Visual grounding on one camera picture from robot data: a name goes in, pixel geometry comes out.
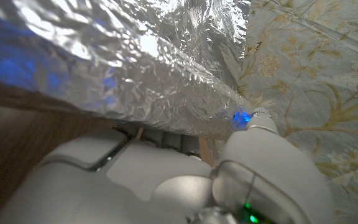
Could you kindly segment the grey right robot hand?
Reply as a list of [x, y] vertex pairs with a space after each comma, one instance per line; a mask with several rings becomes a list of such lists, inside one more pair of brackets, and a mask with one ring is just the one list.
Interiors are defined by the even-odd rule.
[[310, 156], [278, 134], [268, 110], [236, 113], [220, 160], [194, 136], [128, 124], [48, 154], [0, 210], [0, 223], [334, 223]]

